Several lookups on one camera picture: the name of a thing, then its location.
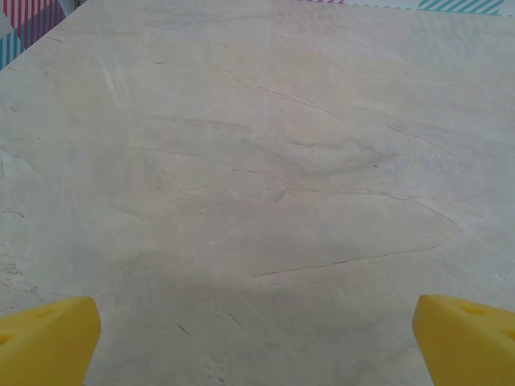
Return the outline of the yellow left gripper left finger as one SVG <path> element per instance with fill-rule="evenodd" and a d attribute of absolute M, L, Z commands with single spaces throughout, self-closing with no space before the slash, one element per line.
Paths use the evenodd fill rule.
<path fill-rule="evenodd" d="M 91 297 L 0 317 L 0 386 L 84 386 L 100 333 Z"/>

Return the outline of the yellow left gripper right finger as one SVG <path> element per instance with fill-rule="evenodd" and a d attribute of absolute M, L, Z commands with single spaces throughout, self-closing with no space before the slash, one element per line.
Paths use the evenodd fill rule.
<path fill-rule="evenodd" d="M 422 295 L 413 332 L 434 386 L 515 386 L 515 312 Z"/>

